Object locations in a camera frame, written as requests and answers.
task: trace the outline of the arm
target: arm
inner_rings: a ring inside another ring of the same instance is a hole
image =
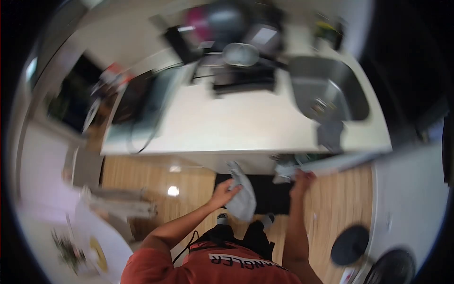
[[[296,172],[295,184],[290,191],[290,212],[282,256],[282,266],[296,274],[303,284],[322,284],[309,265],[309,241],[304,228],[304,195],[315,178],[312,172]]]
[[[170,256],[170,250],[197,227],[211,212],[221,208],[232,197],[237,194],[241,187],[236,187],[232,191],[228,188],[232,179],[226,180],[217,185],[211,199],[200,208],[186,214],[180,218],[172,220],[154,229],[143,240],[140,248],[153,248],[160,250]]]

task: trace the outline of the sink drain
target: sink drain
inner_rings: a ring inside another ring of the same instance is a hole
[[[315,111],[317,115],[323,115],[327,108],[328,104],[319,98],[316,98],[311,105],[311,109]]]

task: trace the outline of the person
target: person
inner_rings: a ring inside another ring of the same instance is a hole
[[[205,205],[153,230],[127,261],[121,283],[321,284],[309,265],[309,243],[303,219],[304,195],[316,177],[300,170],[295,176],[290,190],[282,266],[272,261],[272,246],[263,232],[274,221],[273,214],[250,224],[243,240],[238,240],[233,237],[225,213],[218,215],[214,228],[190,245],[182,266],[173,266],[170,250],[241,190],[236,187],[229,191],[233,181],[229,179],[216,187]]]

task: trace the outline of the round black object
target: round black object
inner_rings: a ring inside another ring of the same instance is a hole
[[[213,51],[222,52],[232,42],[239,42],[251,26],[251,11],[240,0],[217,0],[204,6],[213,37]]]
[[[415,276],[415,262],[403,249],[385,253],[372,266],[364,284],[408,284]]]
[[[369,232],[361,225],[354,225],[343,231],[331,249],[331,260],[340,266],[355,263],[366,251]]]

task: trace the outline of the white countertop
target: white countertop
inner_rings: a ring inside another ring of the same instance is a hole
[[[314,55],[306,27],[287,29],[286,54]],[[345,121],[340,145],[344,151],[391,151],[388,129],[374,90],[359,63],[348,53],[322,45],[320,57],[343,61],[355,73],[369,103],[369,116],[363,121]],[[158,135],[141,154],[266,151],[320,152],[317,145],[318,123],[297,108],[290,76],[276,72],[275,92],[248,91],[214,99],[209,78],[189,85],[193,65],[181,68],[181,84],[170,98]],[[134,139],[134,148],[142,148],[147,139]],[[101,154],[130,154],[127,141],[105,141]]]

